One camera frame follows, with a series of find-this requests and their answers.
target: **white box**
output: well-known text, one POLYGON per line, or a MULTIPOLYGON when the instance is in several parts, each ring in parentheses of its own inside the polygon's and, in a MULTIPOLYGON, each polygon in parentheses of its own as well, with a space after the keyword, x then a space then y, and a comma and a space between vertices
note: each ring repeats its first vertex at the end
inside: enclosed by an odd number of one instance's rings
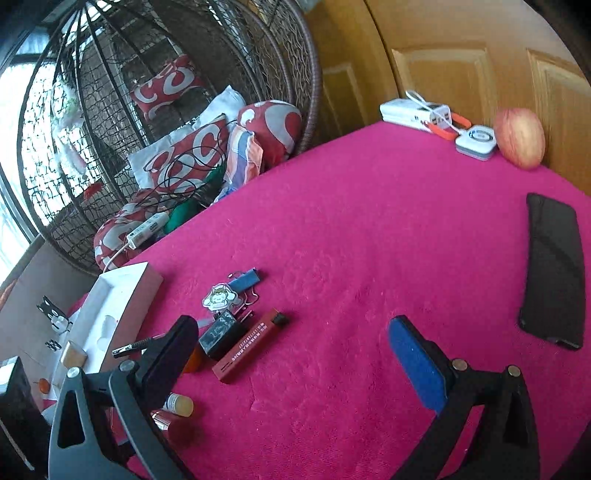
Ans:
MULTIPOLYGON (((449 122, 452 121, 452 112, 447 105, 431 102, 427 102, 427 105, 449 122)), ((439 116, 430 112, 426 108, 421 107, 412 100, 405 98, 395 98, 389 102, 382 103, 379 106, 379 111, 381 112, 384 121, 392 124, 424 130, 425 132, 431 132, 424 125, 425 123, 432 123, 442 129, 449 128, 449 125, 439 116)))
MULTIPOLYGON (((111 351, 135 342, 148 308, 163 281, 147 262, 117 268, 103 273, 77 312, 72 331, 60 336, 80 345, 88 354, 82 370, 87 374, 112 370, 121 362, 111 351)), ((57 400, 66 368, 59 363, 51 375, 49 400, 57 400)))

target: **cartoon charm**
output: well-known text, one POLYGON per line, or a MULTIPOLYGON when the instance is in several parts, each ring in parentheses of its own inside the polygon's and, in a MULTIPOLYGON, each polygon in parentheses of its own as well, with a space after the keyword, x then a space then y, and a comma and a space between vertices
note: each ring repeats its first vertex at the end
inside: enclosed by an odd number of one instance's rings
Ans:
POLYGON ((221 312, 240 302, 238 293, 233 291, 227 283, 220 283, 212 288, 203 299, 202 305, 211 312, 221 312))

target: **screw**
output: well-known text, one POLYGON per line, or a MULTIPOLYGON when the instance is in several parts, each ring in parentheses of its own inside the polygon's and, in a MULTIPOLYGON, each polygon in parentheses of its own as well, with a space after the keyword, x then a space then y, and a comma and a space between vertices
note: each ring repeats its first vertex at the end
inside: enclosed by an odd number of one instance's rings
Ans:
POLYGON ((463 372, 465 370, 468 370, 468 362, 461 358, 455 358, 454 360, 452 360, 452 367, 454 368, 454 370, 463 372))
POLYGON ((68 370, 67 375, 68 375, 68 378, 75 378, 75 377, 77 377, 78 375, 80 375, 80 368, 78 368, 78 367, 72 367, 72 368, 70 368, 68 370))
POLYGON ((521 375, 521 370, 519 369, 519 367, 516 367, 515 365, 509 365, 507 367, 507 371, 509 372, 509 375, 512 377, 518 377, 521 375))
POLYGON ((131 372, 136 366, 136 363, 133 360, 123 360, 119 364, 119 370, 122 372, 131 372))

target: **blue pad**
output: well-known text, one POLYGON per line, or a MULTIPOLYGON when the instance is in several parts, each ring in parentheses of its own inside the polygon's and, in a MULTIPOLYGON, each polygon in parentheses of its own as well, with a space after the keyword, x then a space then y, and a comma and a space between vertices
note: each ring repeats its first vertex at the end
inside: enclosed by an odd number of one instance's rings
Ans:
POLYGON ((390 346, 421 402, 439 414, 447 402, 446 382, 442 372, 421 345, 420 342, 425 340, 422 337, 417 338, 400 317, 395 317, 390 322, 388 336, 390 346))

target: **white charger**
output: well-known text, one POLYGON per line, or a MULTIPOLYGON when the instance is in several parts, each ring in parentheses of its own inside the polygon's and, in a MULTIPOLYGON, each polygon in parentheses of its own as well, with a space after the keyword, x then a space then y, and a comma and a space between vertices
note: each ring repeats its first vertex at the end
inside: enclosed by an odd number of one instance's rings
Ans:
POLYGON ((148 218, 144 223, 142 223, 139 227, 135 228, 132 232, 127 234, 125 238, 127 241, 126 243, 117 250, 117 253, 113 255, 109 261, 105 264, 105 268, 103 269, 103 273, 105 273, 113 260, 118 256, 121 255, 125 249, 130 248, 132 250, 137 249, 141 244, 143 244, 148 238, 154 235, 158 230, 164 227, 169 220, 168 212, 158 212, 153 214, 150 218, 148 218))

